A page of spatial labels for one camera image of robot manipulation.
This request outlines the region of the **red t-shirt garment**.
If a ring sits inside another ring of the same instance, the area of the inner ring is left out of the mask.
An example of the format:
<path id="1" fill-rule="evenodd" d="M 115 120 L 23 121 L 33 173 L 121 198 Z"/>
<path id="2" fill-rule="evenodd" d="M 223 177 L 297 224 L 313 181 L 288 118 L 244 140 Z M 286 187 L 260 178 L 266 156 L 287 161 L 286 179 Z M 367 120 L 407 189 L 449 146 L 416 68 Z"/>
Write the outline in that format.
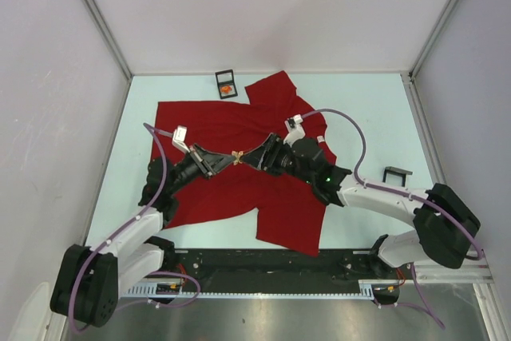
<path id="1" fill-rule="evenodd" d="M 216 153 L 251 150 L 270 133 L 287 134 L 285 119 L 313 108 L 287 73 L 247 86 L 247 104 L 231 101 L 161 101 L 155 126 L 187 128 L 187 141 Z M 311 187 L 288 175 L 271 176 L 247 165 L 231 165 L 211 180 L 199 178 L 176 194 L 175 228 L 242 215 L 257 209 L 256 237 L 309 256 L 319 253 L 326 207 Z"/>

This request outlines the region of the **gold maple leaf brooch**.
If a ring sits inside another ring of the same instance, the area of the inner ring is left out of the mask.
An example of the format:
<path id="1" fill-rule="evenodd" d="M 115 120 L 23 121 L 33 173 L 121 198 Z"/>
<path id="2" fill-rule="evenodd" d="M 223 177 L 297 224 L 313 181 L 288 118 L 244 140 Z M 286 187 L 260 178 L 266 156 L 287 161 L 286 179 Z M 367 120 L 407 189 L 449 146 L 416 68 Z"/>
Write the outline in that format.
<path id="1" fill-rule="evenodd" d="M 229 94 L 232 91 L 232 87 L 230 85 L 225 85 L 220 88 L 220 92 L 223 94 Z"/>

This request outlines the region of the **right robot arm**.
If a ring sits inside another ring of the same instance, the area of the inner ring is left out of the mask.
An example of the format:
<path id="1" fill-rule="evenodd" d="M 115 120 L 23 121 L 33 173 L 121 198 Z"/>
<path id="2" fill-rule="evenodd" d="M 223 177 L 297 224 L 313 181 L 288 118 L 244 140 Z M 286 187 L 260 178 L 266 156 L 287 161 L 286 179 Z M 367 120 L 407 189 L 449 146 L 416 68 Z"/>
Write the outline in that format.
<path id="1" fill-rule="evenodd" d="M 308 183 L 325 205 L 364 208 L 411 226 L 409 232 L 383 235 L 374 243 L 368 268 L 378 278 L 388 277 L 403 264 L 423 260 L 459 269 L 481 227 L 480 220 L 450 186 L 437 183 L 427 189 L 391 188 L 357 178 L 351 170 L 331 163 L 312 138 L 289 145 L 272 133 L 240 159 L 258 171 L 273 176 L 287 174 Z"/>

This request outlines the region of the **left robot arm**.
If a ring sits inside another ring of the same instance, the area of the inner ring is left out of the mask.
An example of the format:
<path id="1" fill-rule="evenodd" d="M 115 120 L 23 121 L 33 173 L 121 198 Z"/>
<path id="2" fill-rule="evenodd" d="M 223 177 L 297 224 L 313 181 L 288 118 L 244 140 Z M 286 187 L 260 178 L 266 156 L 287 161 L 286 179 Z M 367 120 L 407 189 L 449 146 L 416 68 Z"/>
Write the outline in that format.
<path id="1" fill-rule="evenodd" d="M 61 261 L 50 298 L 50 310 L 87 326 L 102 327 L 112 317 L 121 294 L 147 275 L 166 277 L 175 271 L 169 241 L 153 237 L 176 210 L 175 194 L 196 179 L 217 175 L 236 160 L 232 154 L 209 152 L 199 145 L 172 164 L 165 157 L 149 162 L 141 210 L 94 246 L 74 244 Z"/>

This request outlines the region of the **small black open box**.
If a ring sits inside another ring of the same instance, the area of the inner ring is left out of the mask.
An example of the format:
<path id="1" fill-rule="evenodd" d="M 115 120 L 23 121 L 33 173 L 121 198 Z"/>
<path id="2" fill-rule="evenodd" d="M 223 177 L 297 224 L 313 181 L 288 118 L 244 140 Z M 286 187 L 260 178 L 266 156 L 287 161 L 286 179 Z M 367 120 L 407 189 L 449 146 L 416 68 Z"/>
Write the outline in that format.
<path id="1" fill-rule="evenodd" d="M 234 71 L 232 69 L 215 72 L 215 78 L 216 78 L 216 87 L 218 89 L 218 93 L 219 93 L 221 100 L 238 96 L 235 78 L 234 78 Z M 229 94 L 223 94 L 220 92 L 220 88 L 225 85 L 230 85 L 232 87 L 232 91 Z"/>

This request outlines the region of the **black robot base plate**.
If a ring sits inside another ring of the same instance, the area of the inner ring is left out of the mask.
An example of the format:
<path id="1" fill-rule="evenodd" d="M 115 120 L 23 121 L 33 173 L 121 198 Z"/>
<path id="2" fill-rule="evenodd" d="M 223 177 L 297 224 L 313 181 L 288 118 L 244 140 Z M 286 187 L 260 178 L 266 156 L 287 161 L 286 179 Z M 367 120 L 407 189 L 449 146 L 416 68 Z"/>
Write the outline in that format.
<path id="1" fill-rule="evenodd" d="M 303 287 L 306 283 L 319 283 L 325 287 L 330 280 L 340 280 L 401 287 L 412 280 L 408 265 L 386 267 L 366 249 L 327 249 L 316 257 L 283 249 L 178 249 L 172 271 L 187 274 L 191 280 L 156 275 L 142 281 L 171 281 L 180 286 L 192 283 L 195 291 L 200 292 L 202 284 L 261 286 L 290 283 Z"/>

